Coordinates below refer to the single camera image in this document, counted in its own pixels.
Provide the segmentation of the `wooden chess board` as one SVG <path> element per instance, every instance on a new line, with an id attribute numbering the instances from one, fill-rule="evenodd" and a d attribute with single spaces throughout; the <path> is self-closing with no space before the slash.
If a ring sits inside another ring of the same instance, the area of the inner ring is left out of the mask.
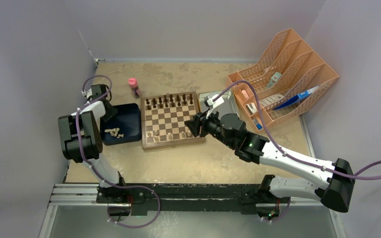
<path id="1" fill-rule="evenodd" d="M 193 95 L 193 105 L 189 104 L 189 94 Z M 181 105 L 177 106 L 176 96 L 181 98 Z M 158 98 L 163 100 L 163 108 L 158 107 Z M 157 108 L 152 107 L 152 99 L 157 100 Z M 142 97 L 140 99 L 141 110 L 141 129 L 142 129 L 142 148 L 143 150 L 153 150 L 182 145 L 204 143 L 201 137 L 187 137 L 185 121 L 193 118 L 200 112 L 199 102 L 195 91 L 182 93 L 166 93 L 163 95 Z M 160 136 L 147 136 L 147 132 L 159 130 Z M 181 132 L 186 133 L 186 138 L 181 138 Z M 167 134 L 173 134 L 173 140 L 168 140 Z"/>

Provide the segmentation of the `white card pack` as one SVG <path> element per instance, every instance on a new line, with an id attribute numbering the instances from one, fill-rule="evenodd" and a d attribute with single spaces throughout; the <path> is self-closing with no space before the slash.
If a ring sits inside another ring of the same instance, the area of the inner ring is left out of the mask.
<path id="1" fill-rule="evenodd" d="M 274 86 L 276 83 L 277 83 L 277 81 L 280 79 L 280 77 L 282 76 L 282 74 L 280 73 L 280 72 L 275 72 L 272 76 L 271 76 L 271 78 L 270 78 L 270 80 L 269 80 L 269 82 L 267 83 L 267 88 L 271 88 L 272 86 Z"/>

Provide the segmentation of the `pink eraser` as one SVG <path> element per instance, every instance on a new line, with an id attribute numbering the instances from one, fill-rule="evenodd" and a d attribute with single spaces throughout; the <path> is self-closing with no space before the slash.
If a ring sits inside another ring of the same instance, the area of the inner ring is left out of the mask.
<path id="1" fill-rule="evenodd" d="M 249 95 L 248 95 L 248 93 L 247 93 L 247 91 L 245 89 L 242 89 L 241 92 L 242 92 L 242 95 L 244 96 L 244 98 L 246 100 L 249 99 Z"/>

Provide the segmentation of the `orange plastic file organizer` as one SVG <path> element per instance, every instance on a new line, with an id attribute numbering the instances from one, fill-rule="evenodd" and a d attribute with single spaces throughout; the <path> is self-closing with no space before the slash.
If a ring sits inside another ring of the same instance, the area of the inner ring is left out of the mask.
<path id="1" fill-rule="evenodd" d="M 274 86 L 267 88 L 277 71 L 282 76 Z M 265 124 L 273 127 L 308 112 L 338 78 L 338 74 L 293 29 L 287 29 L 275 35 L 255 65 L 229 74 L 226 85 L 232 85 L 237 105 L 253 126 L 253 119 L 262 125 L 260 117 L 263 116 Z M 315 86 L 319 88 L 306 99 L 273 110 Z M 247 91 L 249 99 L 244 98 L 242 89 Z M 250 115 L 245 107 L 247 103 L 255 103 L 258 112 Z"/>

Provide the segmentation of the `blue grey marker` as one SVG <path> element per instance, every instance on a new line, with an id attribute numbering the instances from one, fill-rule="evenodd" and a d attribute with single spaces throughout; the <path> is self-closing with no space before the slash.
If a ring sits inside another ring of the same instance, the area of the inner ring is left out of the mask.
<path id="1" fill-rule="evenodd" d="M 253 122 L 258 130 L 262 129 L 262 125 L 259 123 L 257 119 L 253 119 Z"/>

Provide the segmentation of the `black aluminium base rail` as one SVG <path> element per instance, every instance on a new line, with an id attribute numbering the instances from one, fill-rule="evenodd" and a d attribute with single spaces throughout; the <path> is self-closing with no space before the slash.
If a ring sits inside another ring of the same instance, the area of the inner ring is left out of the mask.
<path id="1" fill-rule="evenodd" d="M 99 206 L 112 217 L 146 216 L 151 212 L 239 212 L 264 215 L 295 206 L 320 206 L 319 201 L 292 197 L 276 198 L 260 184 L 136 183 L 131 189 L 112 189 L 104 194 L 96 183 L 56 184 L 51 205 Z"/>

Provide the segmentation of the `dark blue tin lid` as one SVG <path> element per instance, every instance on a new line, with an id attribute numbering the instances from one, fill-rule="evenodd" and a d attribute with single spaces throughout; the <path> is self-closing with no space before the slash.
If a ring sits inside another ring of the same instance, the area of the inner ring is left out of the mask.
<path id="1" fill-rule="evenodd" d="M 118 113 L 108 122 L 100 120 L 100 135 L 106 146 L 136 142 L 141 140 L 141 112 L 138 104 L 122 104 L 114 106 L 118 109 Z M 109 133 L 105 133 L 105 129 L 120 128 L 120 132 L 124 134 L 124 138 L 112 137 Z"/>

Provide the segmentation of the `pink capped bottle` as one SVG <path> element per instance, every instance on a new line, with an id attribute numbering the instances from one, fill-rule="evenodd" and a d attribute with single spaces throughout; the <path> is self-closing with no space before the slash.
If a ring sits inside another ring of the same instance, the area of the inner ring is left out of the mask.
<path id="1" fill-rule="evenodd" d="M 133 96 L 135 98 L 139 98 L 141 92 L 140 92 L 137 80 L 135 78 L 129 78 L 127 82 L 128 82 L 128 85 L 132 91 Z"/>

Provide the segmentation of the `gold metal tin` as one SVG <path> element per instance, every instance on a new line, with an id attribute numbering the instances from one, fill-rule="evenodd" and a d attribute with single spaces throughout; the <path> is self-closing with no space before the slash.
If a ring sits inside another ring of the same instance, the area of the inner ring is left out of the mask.
<path id="1" fill-rule="evenodd" d="M 209 96 L 210 94 L 216 95 L 219 93 L 221 93 L 221 90 L 199 93 L 198 97 L 199 97 L 200 111 L 201 112 L 207 111 L 207 106 L 204 103 L 205 97 Z M 222 95 L 222 99 L 224 103 L 222 103 L 219 107 L 217 107 L 213 113 L 218 112 L 219 119 L 221 119 L 225 114 L 230 114 L 230 113 L 236 114 L 238 117 L 240 117 L 240 113 L 239 113 L 233 92 L 231 90 L 228 90 Z"/>

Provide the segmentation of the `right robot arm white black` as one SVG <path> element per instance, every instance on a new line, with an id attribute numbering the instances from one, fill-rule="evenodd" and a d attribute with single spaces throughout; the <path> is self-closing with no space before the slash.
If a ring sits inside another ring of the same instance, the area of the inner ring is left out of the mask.
<path id="1" fill-rule="evenodd" d="M 265 176 L 265 185 L 258 189 L 263 201 L 274 198 L 300 197 L 320 201 L 325 207 L 346 213 L 349 210 L 355 180 L 348 161 L 337 159 L 335 162 L 316 159 L 303 154 L 298 160 L 290 158 L 292 150 L 275 145 L 266 137 L 255 134 L 246 128 L 246 123 L 236 114 L 225 114 L 218 118 L 218 113 L 206 116 L 197 113 L 185 121 L 186 127 L 194 137 L 211 135 L 245 162 L 253 162 L 276 167 L 297 178 Z"/>

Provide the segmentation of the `white stapler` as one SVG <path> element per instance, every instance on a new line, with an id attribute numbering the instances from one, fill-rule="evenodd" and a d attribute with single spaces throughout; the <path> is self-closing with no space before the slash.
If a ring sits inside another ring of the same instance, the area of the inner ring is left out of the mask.
<path id="1" fill-rule="evenodd" d="M 245 107 L 250 115 L 258 112 L 257 105 L 255 103 L 247 103 Z"/>

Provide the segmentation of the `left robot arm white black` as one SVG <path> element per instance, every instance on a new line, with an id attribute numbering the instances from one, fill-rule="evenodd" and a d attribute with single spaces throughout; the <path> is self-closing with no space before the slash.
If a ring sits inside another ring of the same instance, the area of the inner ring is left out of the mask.
<path id="1" fill-rule="evenodd" d="M 71 115 L 58 118 L 62 153 L 67 160 L 84 165 L 97 178 L 99 197 L 124 202 L 128 189 L 120 173 L 102 154 L 103 141 L 97 120 L 107 122 L 118 112 L 106 99 L 109 94 L 106 85 L 94 85 L 83 92 L 86 103 Z"/>

